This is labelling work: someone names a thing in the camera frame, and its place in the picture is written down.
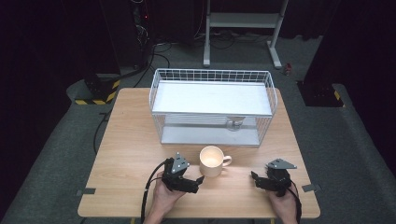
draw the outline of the dark background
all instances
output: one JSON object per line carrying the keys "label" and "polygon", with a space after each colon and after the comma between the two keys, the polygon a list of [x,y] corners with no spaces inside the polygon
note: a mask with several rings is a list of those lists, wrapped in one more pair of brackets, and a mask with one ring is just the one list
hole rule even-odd
{"label": "dark background", "polygon": [[[199,0],[147,1],[151,19],[172,20],[173,27],[152,32],[191,41],[199,27]],[[120,64],[99,0],[1,1],[1,117],[0,218],[7,211],[50,133],[71,104],[66,89],[84,78],[81,65],[94,73],[118,73]],[[281,37],[304,39],[324,35],[305,79],[343,83],[376,147],[395,173],[394,16],[390,1],[290,1]],[[193,8],[192,14],[176,12]],[[217,11],[272,12],[280,1],[212,1]],[[82,33],[69,38],[70,21],[86,21]],[[179,26],[175,22],[184,21]],[[83,57],[76,60],[70,40],[77,40]]]}

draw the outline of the cable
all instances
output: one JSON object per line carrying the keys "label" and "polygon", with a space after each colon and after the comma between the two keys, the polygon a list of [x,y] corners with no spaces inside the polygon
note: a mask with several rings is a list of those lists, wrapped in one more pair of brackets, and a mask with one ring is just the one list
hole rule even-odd
{"label": "cable", "polygon": [[212,43],[210,43],[210,46],[213,47],[214,49],[228,49],[228,48],[230,48],[233,44],[235,44],[235,37],[232,36],[232,35],[230,35],[230,37],[231,37],[232,42],[231,42],[230,45],[228,45],[228,46],[226,46],[226,47],[223,47],[223,48],[217,47],[217,46],[213,45]]}
{"label": "cable", "polygon": [[153,59],[154,59],[154,55],[151,56],[151,60],[150,60],[150,62],[149,62],[149,64],[148,64],[148,66],[147,66],[145,72],[144,72],[143,75],[139,78],[139,80],[137,80],[137,82],[134,84],[133,88],[135,88],[135,87],[139,84],[139,82],[142,80],[143,76],[144,76],[144,75],[147,73],[147,71],[150,69]]}
{"label": "cable", "polygon": [[140,0],[140,2],[137,2],[137,1],[131,0],[131,2],[133,2],[133,3],[137,3],[137,4],[140,4],[140,3],[142,3],[142,2],[143,2],[143,0]]}
{"label": "cable", "polygon": [[95,135],[93,136],[93,152],[95,153],[95,155],[98,154],[98,151],[96,149],[96,135],[98,134],[99,128],[100,128],[100,126],[102,126],[103,122],[108,121],[107,117],[111,113],[112,110],[113,109],[110,109],[110,111],[108,111],[107,113],[100,113],[100,115],[103,115],[103,118],[100,121],[98,127],[96,128]]}
{"label": "cable", "polygon": [[268,40],[269,37],[271,37],[271,36],[269,36],[269,35],[257,35],[256,37],[254,37],[254,38],[252,38],[250,40],[243,40],[243,39],[238,40],[238,38],[236,38],[236,43],[248,43],[248,44],[249,43],[260,43],[262,41]]}
{"label": "cable", "polygon": [[142,49],[148,42],[149,39],[149,33],[141,25],[136,25],[136,30],[137,30],[137,40],[139,41],[140,48]]}
{"label": "cable", "polygon": [[199,39],[201,39],[201,38],[203,38],[203,37],[205,37],[205,36],[206,36],[206,34],[200,34],[200,35],[196,36],[196,37],[194,38],[194,40],[199,40]]}
{"label": "cable", "polygon": [[140,83],[140,81],[143,79],[143,76],[144,76],[144,75],[147,73],[147,71],[151,68],[152,61],[154,60],[154,56],[160,56],[160,57],[164,58],[164,59],[168,62],[168,68],[170,68],[171,64],[170,64],[169,60],[168,60],[165,56],[163,56],[163,55],[161,55],[161,54],[156,54],[156,53],[154,53],[154,51],[155,51],[155,47],[154,47],[153,50],[152,50],[151,59],[150,59],[150,62],[149,62],[149,64],[148,64],[148,67],[146,68],[146,70],[145,70],[145,72],[143,73],[143,75],[139,78],[139,80],[137,80],[137,82],[134,84],[133,88],[135,88],[135,87]]}
{"label": "cable", "polygon": [[169,62],[169,60],[165,57],[165,56],[163,56],[163,55],[161,55],[161,54],[154,54],[155,56],[160,56],[160,57],[162,57],[162,58],[164,58],[167,62],[168,62],[168,68],[171,66],[171,63]]}
{"label": "cable", "polygon": [[145,222],[145,217],[146,217],[146,202],[148,200],[148,194],[149,194],[149,186],[151,184],[151,179],[155,175],[155,173],[160,169],[166,162],[168,162],[169,159],[166,159],[165,161],[161,162],[151,173],[150,177],[148,178],[148,182],[145,187],[145,193],[143,194],[143,202],[142,202],[142,211],[140,214],[140,221],[141,223]]}
{"label": "cable", "polygon": [[157,178],[151,179],[150,184],[151,184],[154,180],[158,180],[158,179],[161,179],[161,177],[157,177]]}
{"label": "cable", "polygon": [[162,53],[162,52],[166,52],[167,50],[171,49],[171,48],[172,48],[172,46],[173,46],[173,44],[172,44],[172,43],[161,43],[161,44],[156,44],[156,45],[155,45],[155,47],[162,46],[162,45],[169,45],[169,48],[167,48],[167,49],[163,49],[163,50],[160,50],[160,51],[155,51],[155,53]]}
{"label": "cable", "polygon": [[79,223],[79,224],[84,224],[84,222],[87,220],[87,218],[86,217],[84,217],[82,220],[81,220],[81,222]]}
{"label": "cable", "polygon": [[155,68],[153,66],[150,66],[149,70],[151,70],[152,73],[155,73]]}
{"label": "cable", "polygon": [[196,32],[195,35],[194,35],[194,38],[198,35],[199,31],[201,30],[202,21],[204,20],[204,14],[205,14],[205,8],[204,8],[205,2],[204,2],[204,1],[205,1],[205,0],[202,0],[202,14],[201,14],[201,20],[200,20],[200,22],[199,22],[199,27],[198,27],[197,32]]}
{"label": "cable", "polygon": [[301,208],[302,205],[301,205],[300,196],[298,194],[296,184],[293,181],[291,181],[291,183],[294,185],[294,188],[296,189],[296,193],[294,193],[291,189],[288,189],[288,191],[294,196],[294,200],[296,202],[296,210],[297,210],[296,219],[297,219],[297,223],[300,224],[301,214],[302,214],[302,208]]}
{"label": "cable", "polygon": [[139,68],[139,69],[136,70],[136,71],[130,72],[130,73],[125,74],[125,75],[122,75],[122,76],[113,77],[113,78],[109,79],[108,81],[109,81],[109,82],[112,82],[112,81],[121,80],[121,79],[126,78],[126,77],[132,77],[132,76],[134,76],[134,75],[137,75],[137,74],[141,73],[141,72],[143,71],[143,69],[145,69],[145,68],[146,68],[146,66],[142,66],[141,68]]}

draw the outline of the wire basket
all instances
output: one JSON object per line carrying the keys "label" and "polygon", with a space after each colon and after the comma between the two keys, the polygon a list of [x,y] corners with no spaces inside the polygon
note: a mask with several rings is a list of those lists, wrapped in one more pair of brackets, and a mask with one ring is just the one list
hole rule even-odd
{"label": "wire basket", "polygon": [[149,105],[162,144],[256,147],[277,98],[267,71],[157,69]]}

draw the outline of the white shelf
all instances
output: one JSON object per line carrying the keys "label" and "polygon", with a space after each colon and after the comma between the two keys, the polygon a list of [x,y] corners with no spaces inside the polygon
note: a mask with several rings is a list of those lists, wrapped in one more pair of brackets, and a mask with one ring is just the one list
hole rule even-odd
{"label": "white shelf", "polygon": [[243,127],[238,132],[231,132],[225,128],[225,124],[218,128],[194,127],[191,125],[173,126],[165,124],[161,143],[259,146],[260,139],[256,126],[252,126],[249,129]]}
{"label": "white shelf", "polygon": [[264,83],[161,80],[153,114],[272,117]]}
{"label": "white shelf", "polygon": [[275,28],[278,14],[215,13],[210,14],[210,27]]}

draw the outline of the human hand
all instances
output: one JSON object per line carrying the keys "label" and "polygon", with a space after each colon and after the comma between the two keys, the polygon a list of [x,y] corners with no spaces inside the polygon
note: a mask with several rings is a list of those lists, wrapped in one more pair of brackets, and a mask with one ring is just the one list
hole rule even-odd
{"label": "human hand", "polygon": [[[297,189],[293,184],[290,189],[297,195]],[[283,197],[277,197],[274,191],[267,190],[267,193],[276,215],[282,220],[283,224],[297,224],[297,207],[294,196],[288,190]]]}
{"label": "human hand", "polygon": [[178,190],[169,190],[163,183],[162,176],[163,172],[157,174],[152,206],[145,219],[145,224],[161,223],[163,217],[172,210],[177,200],[186,194],[186,192]]}

